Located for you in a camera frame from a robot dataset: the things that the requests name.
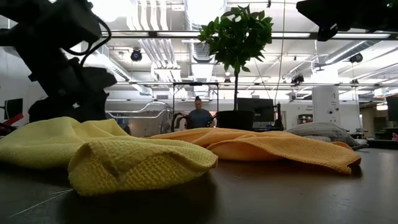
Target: green leaves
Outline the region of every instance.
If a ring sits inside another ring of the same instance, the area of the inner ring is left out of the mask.
[[[214,55],[217,62],[229,66],[235,74],[242,70],[250,72],[245,64],[250,58],[262,62],[261,51],[272,42],[272,18],[265,12],[250,12],[250,7],[233,7],[229,12],[202,26],[198,40],[208,46],[208,55]]]

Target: person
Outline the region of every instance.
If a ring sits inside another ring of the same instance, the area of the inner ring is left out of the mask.
[[[202,102],[199,96],[195,98],[195,110],[188,115],[191,124],[190,128],[207,128],[208,122],[213,119],[209,111],[202,108]]]

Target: waffle weave towel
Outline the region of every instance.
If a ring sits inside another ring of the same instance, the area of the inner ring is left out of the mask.
[[[114,119],[79,123],[55,118],[28,124],[0,140],[0,161],[68,167],[81,195],[162,189],[201,176],[217,156],[183,141],[128,136]]]
[[[219,159],[274,161],[286,158],[329,167],[343,174],[351,173],[349,165],[361,163],[361,156],[343,142],[327,143],[281,131],[255,133],[235,129],[198,128],[152,138],[194,143],[211,150]]]

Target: potted plant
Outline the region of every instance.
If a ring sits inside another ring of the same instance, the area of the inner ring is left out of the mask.
[[[239,6],[202,26],[198,39],[209,46],[209,55],[224,63],[225,71],[229,66],[234,68],[234,110],[217,113],[217,125],[221,128],[252,129],[254,112],[237,110],[238,76],[241,70],[250,72],[245,67],[250,58],[264,58],[261,51],[272,43],[271,21],[264,11],[250,12],[249,6]]]

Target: table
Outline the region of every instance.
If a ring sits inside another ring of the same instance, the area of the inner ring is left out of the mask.
[[[64,170],[0,164],[0,223],[397,223],[398,151],[358,153],[355,175],[292,161],[220,161],[171,189],[92,198],[58,193],[70,189]]]

